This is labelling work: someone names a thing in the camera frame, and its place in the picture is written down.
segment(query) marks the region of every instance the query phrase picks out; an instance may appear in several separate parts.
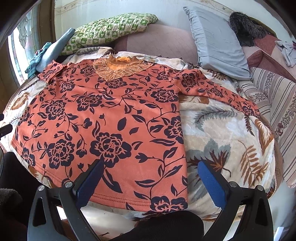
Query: green patterned pillow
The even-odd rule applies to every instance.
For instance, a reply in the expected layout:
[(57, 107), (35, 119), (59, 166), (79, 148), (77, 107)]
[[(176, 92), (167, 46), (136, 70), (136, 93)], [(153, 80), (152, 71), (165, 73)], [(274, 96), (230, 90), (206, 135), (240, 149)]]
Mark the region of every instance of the green patterned pillow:
[(61, 55), (73, 54), (81, 48), (99, 46), (128, 34), (142, 32), (149, 23), (157, 21), (154, 14), (126, 13), (88, 23), (76, 29)]

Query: blue gripper pad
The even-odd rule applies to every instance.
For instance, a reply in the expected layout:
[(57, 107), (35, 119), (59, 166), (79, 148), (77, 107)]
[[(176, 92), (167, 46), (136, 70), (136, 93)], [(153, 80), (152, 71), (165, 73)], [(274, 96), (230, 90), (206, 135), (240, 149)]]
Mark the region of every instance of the blue gripper pad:
[(214, 204), (217, 207), (224, 209), (226, 206), (226, 194), (221, 185), (215, 179), (213, 174), (204, 164), (204, 162), (200, 161), (197, 165), (197, 172), (202, 180), (205, 188), (207, 189), (209, 195), (211, 196)]
[(99, 161), (76, 192), (76, 207), (85, 207), (104, 174), (104, 162)]

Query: striped fabric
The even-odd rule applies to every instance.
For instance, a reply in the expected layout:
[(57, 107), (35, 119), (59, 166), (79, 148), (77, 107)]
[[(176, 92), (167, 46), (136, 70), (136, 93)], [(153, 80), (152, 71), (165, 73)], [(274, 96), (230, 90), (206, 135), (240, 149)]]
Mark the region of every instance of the striped fabric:
[(296, 84), (268, 70), (250, 70), (252, 82), (238, 81), (238, 85), (270, 121), (284, 158), (284, 180), (296, 187)]

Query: long-sleeve shirt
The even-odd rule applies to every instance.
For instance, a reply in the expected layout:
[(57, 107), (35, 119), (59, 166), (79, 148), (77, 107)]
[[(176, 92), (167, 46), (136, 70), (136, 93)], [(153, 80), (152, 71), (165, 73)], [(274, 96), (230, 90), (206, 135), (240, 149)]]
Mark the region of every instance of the long-sleeve shirt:
[(134, 58), (52, 62), (49, 83), (25, 110), (13, 145), (56, 186), (104, 162), (91, 201), (128, 210), (186, 209), (187, 168), (178, 93), (206, 96), (258, 116), (254, 103), (208, 80)]

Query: navy flower print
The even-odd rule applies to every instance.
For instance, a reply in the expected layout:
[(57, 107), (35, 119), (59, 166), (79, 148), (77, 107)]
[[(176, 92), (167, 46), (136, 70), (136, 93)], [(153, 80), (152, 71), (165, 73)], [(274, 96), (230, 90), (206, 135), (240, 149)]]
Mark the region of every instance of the navy flower print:
[(80, 149), (76, 151), (76, 155), (78, 155), (80, 158), (84, 157), (87, 154), (86, 149)]
[(212, 87), (210, 90), (213, 94), (219, 97), (223, 97), (223, 93), (217, 89), (217, 87)]
[(158, 80), (168, 80), (169, 76), (166, 74), (165, 71), (162, 71), (158, 73), (158, 76), (156, 78)]
[(57, 117), (62, 116), (65, 112), (66, 103), (62, 100), (52, 100), (46, 107), (45, 112), (48, 114), (49, 120), (55, 120)]
[(87, 110), (89, 107), (99, 106), (102, 103), (102, 96), (93, 94), (80, 96), (76, 102), (78, 103), (77, 110), (84, 111)]
[(196, 85), (196, 80), (195, 80), (195, 76), (193, 73), (190, 74), (182, 74), (182, 81), (181, 84), (186, 88), (192, 88)]
[(85, 77), (90, 77), (95, 73), (93, 66), (88, 65), (80, 70), (80, 73)]
[(29, 153), (29, 149), (24, 147), (22, 150), (22, 155), (21, 157), (24, 159), (25, 162), (29, 164), (29, 166), (35, 166), (35, 156), (33, 154)]
[(82, 124), (82, 127), (84, 129), (87, 129), (88, 127), (90, 127), (92, 125), (92, 121), (89, 118), (86, 118)]
[(69, 82), (63, 82), (61, 84), (61, 91), (60, 93), (64, 93), (66, 91), (72, 91), (75, 87), (75, 84), (73, 83), (73, 81), (69, 81)]
[(71, 162), (74, 160), (75, 144), (72, 142), (67, 142), (63, 139), (59, 140), (56, 143), (51, 143), (48, 145), (46, 150), (49, 157), (49, 167), (52, 169), (58, 169), (59, 166), (68, 167), (71, 165)]
[(123, 81), (122, 78), (119, 78), (106, 82), (106, 85), (110, 89), (117, 89), (119, 87), (127, 86), (128, 84), (125, 81)]
[(23, 122), (26, 122), (29, 117), (30, 117), (30, 107), (28, 106), (27, 109), (25, 109), (24, 113), (22, 114), (20, 120), (19, 120), (19, 123), (17, 124), (18, 126), (20, 126)]
[(186, 209), (188, 208), (188, 204), (183, 197), (179, 197), (169, 201), (166, 196), (156, 196), (151, 199), (150, 208), (155, 212), (169, 213)]
[(181, 117), (173, 117), (170, 124), (171, 125), (164, 130), (164, 134), (168, 137), (168, 139), (175, 138), (180, 144), (184, 144)]
[(106, 167), (112, 168), (119, 159), (131, 156), (131, 146), (122, 140), (121, 134), (100, 132), (96, 141), (91, 142), (90, 153), (104, 160)]
[(245, 112), (250, 113), (250, 115), (255, 115), (255, 112), (254, 112), (253, 108), (252, 108), (250, 105), (249, 105), (249, 106), (244, 105), (244, 106), (242, 107), (242, 109), (243, 109)]
[(151, 97), (155, 98), (155, 100), (160, 103), (178, 101), (178, 96), (175, 95), (173, 90), (160, 89), (158, 91), (153, 91)]

